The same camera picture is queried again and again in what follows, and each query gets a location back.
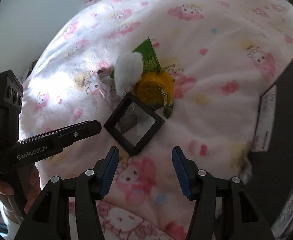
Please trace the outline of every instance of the patterned fabric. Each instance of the patterned fabric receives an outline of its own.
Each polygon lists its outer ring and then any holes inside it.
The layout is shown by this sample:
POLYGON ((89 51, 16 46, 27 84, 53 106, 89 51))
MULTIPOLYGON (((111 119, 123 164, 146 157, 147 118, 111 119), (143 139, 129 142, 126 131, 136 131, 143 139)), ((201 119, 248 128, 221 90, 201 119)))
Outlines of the patterned fabric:
MULTIPOLYGON (((293 7, 283 0, 89 5, 56 35, 24 83, 20 138, 85 120, 104 124, 112 111, 99 92, 97 71, 110 72, 122 52, 148 36, 161 67, 175 79, 176 99, 171 117, 149 144, 132 158, 103 129, 37 167, 44 186, 54 175, 66 179, 92 168, 116 145, 121 160, 105 198, 110 205, 99 204, 105 233, 115 239, 168 237, 162 230, 183 240, 194 203, 181 193, 172 148, 180 146, 215 177, 239 174, 254 136, 260 95, 293 58, 293 7), (135 214, 138 223, 121 223, 130 218, 119 216, 115 226, 112 214, 121 212, 113 205, 135 214)), ((157 114, 163 117, 162 110, 157 114)), ((141 133, 135 127, 128 136, 141 133)))

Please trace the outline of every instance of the camera lens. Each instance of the camera lens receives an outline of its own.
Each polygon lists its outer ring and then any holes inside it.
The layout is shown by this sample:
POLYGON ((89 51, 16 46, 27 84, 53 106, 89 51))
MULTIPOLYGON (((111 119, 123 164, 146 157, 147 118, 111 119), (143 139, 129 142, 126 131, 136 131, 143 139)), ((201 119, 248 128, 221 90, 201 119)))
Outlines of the camera lens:
POLYGON ((15 104, 17 101, 17 91, 14 91, 14 96, 13 96, 13 103, 15 104))
POLYGON ((8 98, 12 96, 12 93, 13 93, 13 88, 11 86, 8 86, 8 91, 7 91, 8 98))

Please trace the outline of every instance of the silver screw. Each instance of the silver screw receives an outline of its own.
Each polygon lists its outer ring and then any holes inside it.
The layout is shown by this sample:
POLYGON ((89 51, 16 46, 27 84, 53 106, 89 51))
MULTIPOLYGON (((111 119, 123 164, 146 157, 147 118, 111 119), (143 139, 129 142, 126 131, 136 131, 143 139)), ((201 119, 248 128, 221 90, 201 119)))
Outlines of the silver screw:
POLYGON ((85 175, 92 176, 94 174, 94 170, 87 170, 85 171, 85 175))
POLYGON ((54 176, 54 177, 51 178, 51 182, 52 182, 52 183, 56 183, 56 182, 58 182, 59 180, 60 180, 60 178, 59 178, 58 176, 54 176))
POLYGON ((241 182, 240 178, 238 178, 238 177, 233 177, 233 178, 232 178, 232 181, 233 181, 234 183, 240 183, 240 182, 241 182))
POLYGON ((198 170, 198 175, 199 176, 205 176, 206 175, 206 171, 205 170, 198 170))

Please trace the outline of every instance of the black square frame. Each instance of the black square frame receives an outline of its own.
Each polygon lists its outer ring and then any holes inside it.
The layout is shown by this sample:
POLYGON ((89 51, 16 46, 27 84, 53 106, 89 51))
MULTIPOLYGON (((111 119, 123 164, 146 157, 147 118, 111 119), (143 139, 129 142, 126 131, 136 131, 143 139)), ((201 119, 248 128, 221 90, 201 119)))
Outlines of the black square frame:
POLYGON ((147 145, 147 143, 151 140, 151 138, 156 134, 156 132, 160 129, 160 127, 164 124, 164 120, 158 116, 154 110, 141 102, 137 97, 135 97, 131 93, 127 93, 125 97, 122 99, 120 104, 111 114, 104 127, 107 131, 113 136, 113 138, 127 151, 130 156, 138 155, 142 149, 147 145), (150 115, 154 120, 154 124, 150 127, 150 129, 145 133, 145 135, 138 141, 136 146, 133 146, 127 138, 125 138, 120 131, 115 128, 115 125, 119 122, 121 117, 124 116, 126 110, 130 106, 130 104, 134 102, 136 103, 143 111, 145 111, 148 115, 150 115))

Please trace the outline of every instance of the human hand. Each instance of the human hand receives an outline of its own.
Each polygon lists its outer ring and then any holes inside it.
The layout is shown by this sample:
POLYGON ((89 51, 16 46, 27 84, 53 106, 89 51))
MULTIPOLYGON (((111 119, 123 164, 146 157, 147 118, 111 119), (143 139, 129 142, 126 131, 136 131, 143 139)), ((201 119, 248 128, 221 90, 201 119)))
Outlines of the human hand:
MULTIPOLYGON (((30 175, 29 175, 29 192, 27 195, 27 203, 25 205, 24 208, 24 212, 28 213, 31 206, 33 205, 34 201, 36 200, 36 198, 39 196, 40 192, 41 192, 41 188, 40 188, 40 175, 39 175, 39 171, 36 168, 35 165, 32 166, 31 171, 30 171, 30 175)), ((4 212, 5 215, 11 219, 13 222, 18 223, 14 212, 10 206, 10 204, 7 201, 7 197, 6 196, 12 196, 14 195, 14 189, 13 187, 8 184, 5 181, 2 181, 0 179, 0 201, 3 204, 4 207, 4 212)))

